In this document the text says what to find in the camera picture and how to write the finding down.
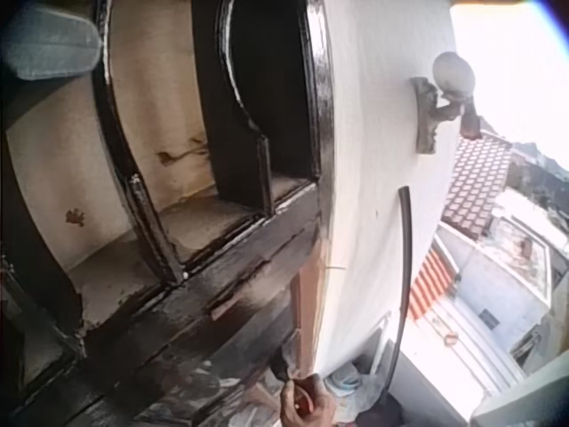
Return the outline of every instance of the red striped awning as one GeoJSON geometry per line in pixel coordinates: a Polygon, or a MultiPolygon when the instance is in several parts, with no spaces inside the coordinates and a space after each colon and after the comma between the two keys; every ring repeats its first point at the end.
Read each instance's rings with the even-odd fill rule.
{"type": "Polygon", "coordinates": [[[409,312],[413,320],[421,318],[433,303],[446,292],[454,281],[454,273],[448,269],[437,252],[431,247],[421,266],[419,275],[411,286],[409,312]]]}

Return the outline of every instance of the wall lamp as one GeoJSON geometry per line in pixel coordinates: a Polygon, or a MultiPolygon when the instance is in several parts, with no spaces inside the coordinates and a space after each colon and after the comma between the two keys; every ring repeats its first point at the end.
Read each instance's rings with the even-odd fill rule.
{"type": "Polygon", "coordinates": [[[472,97],[476,79],[470,65],[455,52],[444,52],[435,59],[433,77],[438,88],[443,91],[441,97],[449,102],[441,107],[437,106],[437,86],[426,77],[411,79],[417,96],[417,151],[421,154],[435,153],[438,124],[453,121],[458,116],[461,116],[461,135],[464,138],[481,138],[480,117],[472,97]]]}

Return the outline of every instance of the roof tile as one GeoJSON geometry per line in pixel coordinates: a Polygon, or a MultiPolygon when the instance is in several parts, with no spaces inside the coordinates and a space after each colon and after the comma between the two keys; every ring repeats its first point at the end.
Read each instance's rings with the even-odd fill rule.
{"type": "Polygon", "coordinates": [[[476,141],[459,138],[453,182],[443,221],[477,240],[506,184],[511,144],[488,134],[476,141]]]}

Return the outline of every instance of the hand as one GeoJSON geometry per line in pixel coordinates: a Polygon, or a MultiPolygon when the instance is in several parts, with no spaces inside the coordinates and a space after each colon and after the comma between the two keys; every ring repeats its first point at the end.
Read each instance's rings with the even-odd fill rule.
{"type": "Polygon", "coordinates": [[[281,423],[283,427],[332,427],[336,404],[319,375],[298,381],[314,402],[314,412],[302,418],[294,406],[294,382],[288,381],[281,390],[281,423]]]}

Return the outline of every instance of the sky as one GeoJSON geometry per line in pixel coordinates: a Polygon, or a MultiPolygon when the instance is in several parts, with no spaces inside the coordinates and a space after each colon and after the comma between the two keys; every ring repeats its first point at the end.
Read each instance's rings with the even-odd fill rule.
{"type": "Polygon", "coordinates": [[[569,170],[569,41],[555,19],[537,3],[457,5],[451,15],[478,114],[569,170]]]}

